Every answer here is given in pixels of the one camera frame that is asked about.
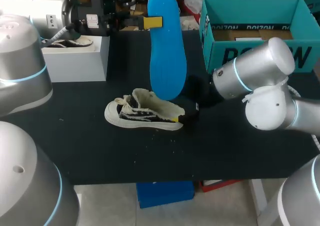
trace metal stand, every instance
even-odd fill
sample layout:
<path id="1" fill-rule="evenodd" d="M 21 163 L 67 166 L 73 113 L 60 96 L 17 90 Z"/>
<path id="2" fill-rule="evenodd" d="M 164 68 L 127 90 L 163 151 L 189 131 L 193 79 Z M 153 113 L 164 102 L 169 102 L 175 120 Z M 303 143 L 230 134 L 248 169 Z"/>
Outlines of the metal stand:
<path id="1" fill-rule="evenodd" d="M 249 181 L 258 226 L 272 226 L 279 217 L 278 212 L 278 190 L 267 203 L 265 191 L 261 179 L 251 179 Z"/>

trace foam insole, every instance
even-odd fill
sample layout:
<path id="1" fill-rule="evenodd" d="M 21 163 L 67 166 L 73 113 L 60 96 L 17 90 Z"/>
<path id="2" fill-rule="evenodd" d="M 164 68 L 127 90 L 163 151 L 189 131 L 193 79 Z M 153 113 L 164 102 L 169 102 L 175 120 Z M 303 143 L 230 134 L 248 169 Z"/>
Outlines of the foam insole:
<path id="1" fill-rule="evenodd" d="M 162 28 L 150 29 L 150 82 L 163 100 L 179 95 L 186 80 L 187 60 L 176 0 L 149 0 L 148 16 L 162 17 Z"/>

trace black table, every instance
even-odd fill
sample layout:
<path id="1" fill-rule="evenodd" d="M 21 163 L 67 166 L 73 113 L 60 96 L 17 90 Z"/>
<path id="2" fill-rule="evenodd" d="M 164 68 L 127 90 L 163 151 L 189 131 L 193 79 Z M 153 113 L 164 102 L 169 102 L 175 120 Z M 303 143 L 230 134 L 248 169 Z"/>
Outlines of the black table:
<path id="1" fill-rule="evenodd" d="M 205 77 L 199 32 L 183 40 L 188 73 Z M 54 83 L 48 103 L 2 120 L 29 133 L 73 184 L 288 177 L 319 153 L 308 134 L 253 128 L 241 98 L 202 110 L 195 127 L 175 132 L 108 124 L 108 102 L 151 88 L 150 52 L 148 32 L 120 32 L 110 41 L 107 82 Z M 314 73 L 289 84 L 320 99 Z"/>

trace gray floor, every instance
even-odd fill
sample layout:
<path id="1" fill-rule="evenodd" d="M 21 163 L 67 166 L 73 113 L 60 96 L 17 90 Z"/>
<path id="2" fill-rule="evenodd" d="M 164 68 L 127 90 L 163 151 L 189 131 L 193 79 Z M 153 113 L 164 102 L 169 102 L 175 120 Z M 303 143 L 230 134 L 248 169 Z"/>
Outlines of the gray floor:
<path id="1" fill-rule="evenodd" d="M 271 198 L 281 182 L 263 181 L 267 198 Z M 193 200 L 145 209 L 139 208 L 134 183 L 82 185 L 75 189 L 81 197 L 79 226 L 257 225 L 247 181 L 207 193 L 197 190 Z"/>

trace sneaker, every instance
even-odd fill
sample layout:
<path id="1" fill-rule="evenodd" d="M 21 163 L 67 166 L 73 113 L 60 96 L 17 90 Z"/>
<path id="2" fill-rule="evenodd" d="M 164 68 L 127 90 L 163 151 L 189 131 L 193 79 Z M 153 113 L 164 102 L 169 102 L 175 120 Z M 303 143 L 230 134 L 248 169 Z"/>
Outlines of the sneaker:
<path id="1" fill-rule="evenodd" d="M 142 88 L 134 89 L 132 95 L 116 98 L 104 111 L 106 120 L 118 127 L 153 127 L 170 131 L 182 128 L 179 117 L 184 115 L 183 108 Z"/>

